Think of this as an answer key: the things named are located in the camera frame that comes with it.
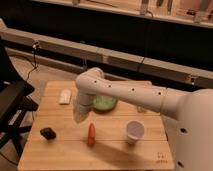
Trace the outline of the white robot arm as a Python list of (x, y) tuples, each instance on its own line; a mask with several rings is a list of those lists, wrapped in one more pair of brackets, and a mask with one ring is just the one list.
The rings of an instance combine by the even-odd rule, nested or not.
[(77, 76), (74, 120), (82, 122), (97, 95), (142, 106), (178, 121), (176, 171), (213, 171), (213, 89), (193, 92), (107, 80), (91, 68)]

